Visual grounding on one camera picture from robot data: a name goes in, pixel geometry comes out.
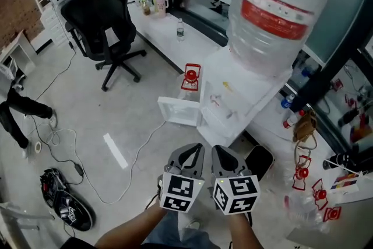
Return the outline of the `white desk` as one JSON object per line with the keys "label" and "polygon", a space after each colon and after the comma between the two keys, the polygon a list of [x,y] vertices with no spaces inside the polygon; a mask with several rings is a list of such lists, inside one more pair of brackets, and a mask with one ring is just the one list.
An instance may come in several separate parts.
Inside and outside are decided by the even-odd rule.
{"label": "white desk", "polygon": [[29,76],[35,70],[37,53],[26,38],[23,30],[10,44],[1,50],[0,63],[4,64],[8,57],[15,60],[19,69],[26,76]]}

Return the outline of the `person's right forearm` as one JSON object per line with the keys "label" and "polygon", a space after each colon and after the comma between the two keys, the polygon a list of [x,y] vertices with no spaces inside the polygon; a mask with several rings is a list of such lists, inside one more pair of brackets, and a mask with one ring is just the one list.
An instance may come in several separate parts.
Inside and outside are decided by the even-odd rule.
{"label": "person's right forearm", "polygon": [[227,219],[233,249],[264,249],[243,213],[228,215]]}

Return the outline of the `blue label water bottle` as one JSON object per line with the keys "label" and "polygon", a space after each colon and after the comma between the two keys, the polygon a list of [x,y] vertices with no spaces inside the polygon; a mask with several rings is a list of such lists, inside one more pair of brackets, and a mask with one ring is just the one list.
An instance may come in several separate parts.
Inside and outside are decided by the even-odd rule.
{"label": "blue label water bottle", "polygon": [[280,113],[284,113],[285,111],[288,112],[292,103],[295,99],[295,94],[287,95],[281,102],[280,102]]}

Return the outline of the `white dispenser door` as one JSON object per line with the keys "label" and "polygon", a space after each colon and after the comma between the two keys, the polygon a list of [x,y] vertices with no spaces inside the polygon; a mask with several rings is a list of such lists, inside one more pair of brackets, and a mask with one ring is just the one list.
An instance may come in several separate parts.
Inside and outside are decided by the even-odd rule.
{"label": "white dispenser door", "polygon": [[171,97],[159,97],[158,105],[164,120],[196,127],[200,120],[199,103]]}

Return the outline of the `pink tumbler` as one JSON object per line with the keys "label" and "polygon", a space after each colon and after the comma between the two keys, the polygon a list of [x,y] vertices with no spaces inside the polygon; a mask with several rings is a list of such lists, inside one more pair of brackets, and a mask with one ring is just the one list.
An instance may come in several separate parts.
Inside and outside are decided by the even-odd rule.
{"label": "pink tumbler", "polygon": [[165,18],[166,17],[166,10],[169,7],[168,0],[157,0],[157,9],[159,18]]}

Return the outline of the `black office chair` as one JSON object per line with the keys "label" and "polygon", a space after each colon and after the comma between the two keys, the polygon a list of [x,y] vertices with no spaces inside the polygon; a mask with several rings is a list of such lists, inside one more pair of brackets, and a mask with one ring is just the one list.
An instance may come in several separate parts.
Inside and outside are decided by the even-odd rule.
{"label": "black office chair", "polygon": [[128,0],[69,0],[61,8],[66,29],[72,35],[82,55],[96,62],[96,69],[109,66],[101,86],[107,83],[114,71],[121,67],[138,83],[141,76],[125,62],[145,50],[131,51],[137,34],[128,10]]}

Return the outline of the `black thermos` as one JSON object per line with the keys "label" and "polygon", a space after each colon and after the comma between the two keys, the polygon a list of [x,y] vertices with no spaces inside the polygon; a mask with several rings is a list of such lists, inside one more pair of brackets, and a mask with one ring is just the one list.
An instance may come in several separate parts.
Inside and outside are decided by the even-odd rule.
{"label": "black thermos", "polygon": [[349,162],[348,153],[337,154],[324,160],[322,163],[322,167],[324,170],[330,170],[330,169],[335,169],[339,166],[343,166],[343,167],[347,166],[348,162]]}

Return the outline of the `person's blue jeans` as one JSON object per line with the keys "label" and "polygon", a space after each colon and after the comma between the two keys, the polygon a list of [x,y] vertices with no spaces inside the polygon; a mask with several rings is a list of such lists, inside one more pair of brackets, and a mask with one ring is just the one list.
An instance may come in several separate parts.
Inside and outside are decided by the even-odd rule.
{"label": "person's blue jeans", "polygon": [[178,229],[178,213],[168,211],[147,236],[141,249],[220,249],[201,229]]}

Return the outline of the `red label white bottle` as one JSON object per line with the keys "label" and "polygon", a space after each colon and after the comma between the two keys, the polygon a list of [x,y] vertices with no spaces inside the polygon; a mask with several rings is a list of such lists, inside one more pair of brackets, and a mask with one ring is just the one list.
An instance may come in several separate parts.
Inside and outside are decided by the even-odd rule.
{"label": "red label white bottle", "polygon": [[286,120],[283,121],[283,126],[287,129],[294,126],[305,115],[304,110],[292,113]]}

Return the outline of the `clear green label bottle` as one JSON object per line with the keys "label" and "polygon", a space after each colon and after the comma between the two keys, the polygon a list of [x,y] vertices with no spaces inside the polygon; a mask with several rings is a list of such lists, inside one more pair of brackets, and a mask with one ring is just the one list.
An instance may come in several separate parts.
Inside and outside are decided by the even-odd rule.
{"label": "clear green label bottle", "polygon": [[183,19],[179,18],[178,23],[177,23],[177,40],[179,42],[184,41],[185,38],[185,28],[184,28],[184,23]]}

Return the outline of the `white water dispenser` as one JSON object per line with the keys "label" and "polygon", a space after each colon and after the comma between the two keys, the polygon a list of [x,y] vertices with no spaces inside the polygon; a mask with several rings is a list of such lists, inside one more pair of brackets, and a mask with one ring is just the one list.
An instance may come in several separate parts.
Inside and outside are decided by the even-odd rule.
{"label": "white water dispenser", "polygon": [[289,80],[253,73],[237,62],[227,46],[208,56],[202,66],[197,130],[210,146],[230,146]]}

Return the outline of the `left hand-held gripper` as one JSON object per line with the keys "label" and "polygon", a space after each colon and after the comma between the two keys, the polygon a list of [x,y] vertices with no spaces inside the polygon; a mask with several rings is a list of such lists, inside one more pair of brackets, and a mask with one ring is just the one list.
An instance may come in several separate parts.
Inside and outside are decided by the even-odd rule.
{"label": "left hand-held gripper", "polygon": [[[193,156],[190,165],[184,163]],[[164,172],[160,189],[160,207],[171,211],[188,213],[196,201],[205,180],[201,177],[204,161],[204,146],[201,143],[190,143],[172,152],[166,171],[172,167],[182,170],[184,174]]]}

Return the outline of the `brown bag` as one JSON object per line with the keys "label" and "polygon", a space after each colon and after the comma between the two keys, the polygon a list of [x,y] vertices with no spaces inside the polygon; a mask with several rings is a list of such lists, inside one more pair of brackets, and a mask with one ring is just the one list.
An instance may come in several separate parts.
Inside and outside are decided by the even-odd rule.
{"label": "brown bag", "polygon": [[[314,132],[317,127],[317,119],[314,110],[308,110],[305,114],[301,117],[301,119],[295,124],[294,131],[293,131],[293,142],[295,142],[294,153],[296,153],[297,149],[303,149],[308,151],[308,155],[310,156],[311,151],[316,149],[318,146],[317,140],[314,136]],[[314,140],[313,147],[307,147],[300,145],[301,143],[306,143],[306,141],[312,138]]]}

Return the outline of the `white paper bag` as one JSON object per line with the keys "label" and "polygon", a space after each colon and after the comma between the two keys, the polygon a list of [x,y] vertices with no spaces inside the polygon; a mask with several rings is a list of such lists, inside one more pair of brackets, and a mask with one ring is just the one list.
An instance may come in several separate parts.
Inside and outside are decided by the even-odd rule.
{"label": "white paper bag", "polygon": [[373,173],[337,179],[329,190],[337,204],[363,201],[373,198]]}

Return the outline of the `black equipment case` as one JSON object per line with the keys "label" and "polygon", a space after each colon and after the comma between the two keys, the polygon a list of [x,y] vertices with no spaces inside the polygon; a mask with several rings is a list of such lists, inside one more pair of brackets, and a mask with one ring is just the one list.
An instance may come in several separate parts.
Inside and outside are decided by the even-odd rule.
{"label": "black equipment case", "polygon": [[93,211],[70,189],[70,184],[58,169],[44,170],[40,184],[45,203],[66,225],[81,232],[93,227]]}

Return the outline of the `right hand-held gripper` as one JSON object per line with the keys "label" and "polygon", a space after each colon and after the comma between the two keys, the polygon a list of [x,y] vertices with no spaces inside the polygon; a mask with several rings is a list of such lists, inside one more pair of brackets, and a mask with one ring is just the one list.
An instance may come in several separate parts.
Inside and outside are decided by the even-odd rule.
{"label": "right hand-held gripper", "polygon": [[234,150],[216,145],[212,148],[212,186],[210,197],[224,215],[250,213],[261,189],[257,175]]}

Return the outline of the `large red label water bottle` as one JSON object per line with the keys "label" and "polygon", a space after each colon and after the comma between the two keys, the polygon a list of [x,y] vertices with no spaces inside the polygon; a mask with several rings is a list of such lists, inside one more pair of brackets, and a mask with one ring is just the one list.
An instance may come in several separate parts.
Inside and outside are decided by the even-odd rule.
{"label": "large red label water bottle", "polygon": [[289,70],[327,0],[231,0],[228,46],[244,68],[262,76]]}

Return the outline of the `person's left forearm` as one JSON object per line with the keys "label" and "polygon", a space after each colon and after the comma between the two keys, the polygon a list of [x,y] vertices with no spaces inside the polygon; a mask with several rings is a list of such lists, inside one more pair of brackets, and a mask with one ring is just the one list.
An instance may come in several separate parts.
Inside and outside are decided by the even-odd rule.
{"label": "person's left forearm", "polygon": [[133,219],[115,227],[100,237],[97,249],[138,249],[167,211],[152,205]]}

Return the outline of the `beige trash bin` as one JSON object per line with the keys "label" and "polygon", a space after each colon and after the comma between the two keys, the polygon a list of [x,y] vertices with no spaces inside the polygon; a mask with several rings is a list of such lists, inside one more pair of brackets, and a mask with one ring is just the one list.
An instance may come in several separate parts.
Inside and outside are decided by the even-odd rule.
{"label": "beige trash bin", "polygon": [[264,178],[274,162],[273,154],[262,145],[256,145],[245,157],[245,162],[252,175],[256,175],[258,181]]}

